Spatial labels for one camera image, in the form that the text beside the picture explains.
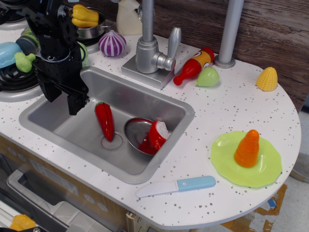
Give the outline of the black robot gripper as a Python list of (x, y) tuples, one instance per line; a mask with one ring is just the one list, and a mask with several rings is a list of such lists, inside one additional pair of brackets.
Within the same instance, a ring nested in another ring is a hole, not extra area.
[(32, 64), (36, 68), (39, 86), (49, 102), (62, 92), (68, 94), (67, 101), (71, 116), (88, 103), (88, 87), (81, 80), (81, 51), (78, 42), (69, 45), (59, 38), (39, 36), (40, 57)]

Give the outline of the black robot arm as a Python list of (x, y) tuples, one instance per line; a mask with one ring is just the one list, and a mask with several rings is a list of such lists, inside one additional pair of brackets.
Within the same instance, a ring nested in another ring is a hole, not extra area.
[(85, 107), (88, 87), (80, 77), (85, 49), (77, 42), (78, 31), (61, 0), (2, 0), (6, 9), (0, 22), (13, 14), (25, 17), (39, 41), (40, 56), (33, 61), (39, 86), (49, 102), (67, 94), (70, 115)]

